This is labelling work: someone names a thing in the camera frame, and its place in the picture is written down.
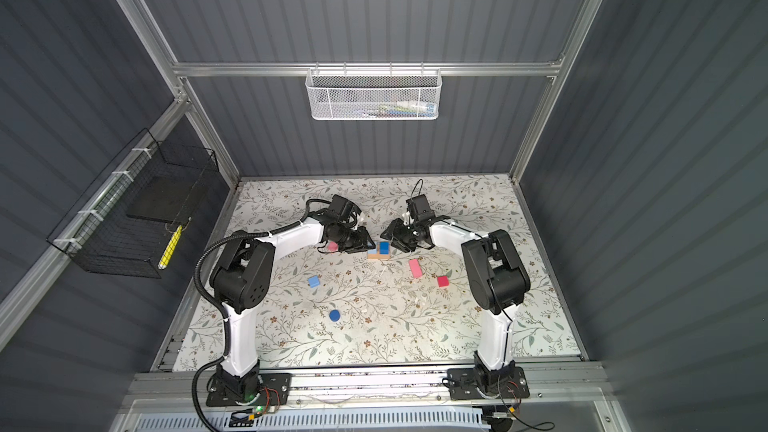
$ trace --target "yellow marker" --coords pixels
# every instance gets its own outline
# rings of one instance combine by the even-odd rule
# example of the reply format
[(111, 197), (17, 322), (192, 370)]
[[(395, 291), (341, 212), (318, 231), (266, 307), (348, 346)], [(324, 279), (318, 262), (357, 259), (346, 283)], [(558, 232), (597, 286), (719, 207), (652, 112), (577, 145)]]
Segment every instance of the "yellow marker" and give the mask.
[(174, 254), (176, 245), (179, 243), (179, 238), (181, 237), (182, 230), (183, 230), (182, 227), (178, 226), (176, 227), (176, 232), (174, 232), (174, 234), (170, 236), (170, 240), (168, 241), (168, 246), (165, 248), (165, 252), (163, 252), (163, 257), (160, 259), (160, 263), (158, 264), (158, 269), (162, 270), (168, 266), (168, 262), (170, 262), (170, 258)]

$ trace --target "floral pattern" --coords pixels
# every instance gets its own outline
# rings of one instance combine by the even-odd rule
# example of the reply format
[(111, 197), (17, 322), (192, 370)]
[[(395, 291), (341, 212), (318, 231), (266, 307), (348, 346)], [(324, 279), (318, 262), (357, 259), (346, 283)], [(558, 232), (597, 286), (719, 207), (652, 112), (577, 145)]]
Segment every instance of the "floral pattern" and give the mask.
[[(308, 198), (347, 197), (365, 215), (374, 240), (406, 210), (420, 177), (247, 182), (227, 233), (267, 230), (292, 222)], [(544, 270), (508, 177), (423, 177), (423, 192), (438, 214), (475, 230), (504, 228), (531, 276), (531, 291), (514, 323), (517, 357), (576, 355), (578, 346)], [(414, 279), (408, 260), (424, 275)], [(307, 279), (317, 275), (320, 286)], [(448, 276), (438, 288), (436, 277)], [(257, 306), (254, 331), (263, 367), (399, 363), (471, 358), (480, 335), (480, 307), (469, 291), (463, 260), (441, 248), (389, 260), (367, 254), (321, 254), (308, 247), (275, 261), (270, 291)], [(328, 314), (337, 309), (341, 319)], [(216, 308), (199, 301), (174, 370), (194, 370), (223, 348)]]

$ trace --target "black mounting plate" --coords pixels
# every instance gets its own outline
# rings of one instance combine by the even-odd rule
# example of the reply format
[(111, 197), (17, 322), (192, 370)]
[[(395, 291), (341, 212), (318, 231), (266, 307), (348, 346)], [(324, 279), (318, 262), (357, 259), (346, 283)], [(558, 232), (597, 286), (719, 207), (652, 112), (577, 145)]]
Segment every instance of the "black mounting plate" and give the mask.
[[(276, 390), (277, 397), (280, 399), (280, 405), (285, 405), (288, 401), (288, 392), (290, 391), (291, 374), (259, 374), (259, 376), (261, 377), (262, 387)], [(226, 396), (223, 388), (209, 392), (205, 405), (207, 407), (240, 407), (234, 400)], [(256, 405), (266, 405), (266, 394), (260, 394), (249, 407)], [(275, 401), (274, 393), (270, 392), (270, 406), (273, 405), (277, 405), (277, 402)]]
[[(451, 400), (476, 400), (487, 399), (483, 397), (478, 390), (475, 383), (475, 371), (471, 368), (456, 368), (448, 369), (448, 378), (451, 379), (453, 386), (449, 387), (451, 393)], [(517, 387), (512, 384), (507, 384), (509, 387), (504, 387), (506, 382), (512, 381)], [(502, 398), (504, 399), (527, 399), (531, 397), (531, 391), (528, 389), (528, 381), (525, 379), (525, 372), (520, 367), (515, 367), (512, 373), (512, 378), (502, 379), (499, 382), (499, 388), (501, 389)]]

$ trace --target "pink rectangular block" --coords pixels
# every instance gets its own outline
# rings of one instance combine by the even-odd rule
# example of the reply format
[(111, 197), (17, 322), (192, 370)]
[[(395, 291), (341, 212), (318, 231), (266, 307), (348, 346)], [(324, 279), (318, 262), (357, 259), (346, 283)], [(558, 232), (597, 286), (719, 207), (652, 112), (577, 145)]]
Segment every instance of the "pink rectangular block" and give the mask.
[(417, 258), (412, 258), (409, 260), (408, 265), (411, 266), (411, 274), (413, 274), (413, 278), (419, 278), (422, 276), (422, 266), (418, 264)]

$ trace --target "leaf pattern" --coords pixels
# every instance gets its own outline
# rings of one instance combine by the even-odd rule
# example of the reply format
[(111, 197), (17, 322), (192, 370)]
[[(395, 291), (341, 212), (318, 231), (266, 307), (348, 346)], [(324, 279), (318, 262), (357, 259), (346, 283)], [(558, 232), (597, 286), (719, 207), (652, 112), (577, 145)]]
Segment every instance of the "leaf pattern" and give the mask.
[[(406, 210), (421, 177), (247, 182), (227, 233), (267, 230), (301, 216), (307, 198), (339, 194), (362, 208), (374, 240)], [(576, 355), (578, 346), (544, 270), (509, 178), (504, 175), (423, 177), (432, 208), (475, 230), (509, 232), (531, 291), (514, 323), (517, 357)], [(424, 275), (411, 276), (417, 258)], [(317, 275), (320, 286), (307, 279)], [(437, 287), (437, 276), (449, 279)], [(320, 254), (307, 247), (274, 264), (270, 291), (257, 306), (254, 331), (262, 367), (369, 364), (471, 358), (480, 336), (480, 307), (463, 260), (445, 249), (413, 254), (392, 249), (387, 261), (367, 254)], [(328, 314), (339, 310), (341, 319)], [(221, 317), (199, 301), (174, 370), (195, 370), (223, 348)]]

